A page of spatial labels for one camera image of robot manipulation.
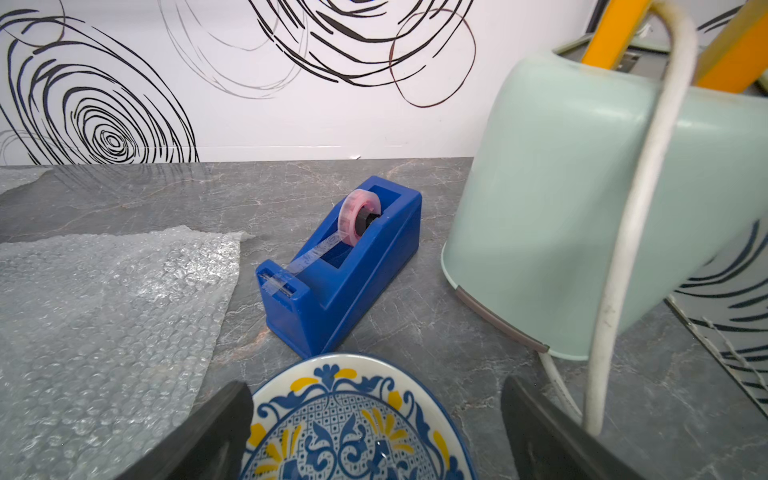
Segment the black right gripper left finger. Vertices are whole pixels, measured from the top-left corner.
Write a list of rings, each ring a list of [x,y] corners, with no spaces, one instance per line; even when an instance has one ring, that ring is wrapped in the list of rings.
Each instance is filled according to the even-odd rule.
[[[232,381],[121,479],[237,479],[254,412],[247,384]]]

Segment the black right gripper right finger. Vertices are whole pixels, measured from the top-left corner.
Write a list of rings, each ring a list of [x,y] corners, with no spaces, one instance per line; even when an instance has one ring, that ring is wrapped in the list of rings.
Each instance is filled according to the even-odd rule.
[[[524,379],[505,379],[501,413],[521,479],[641,477]]]

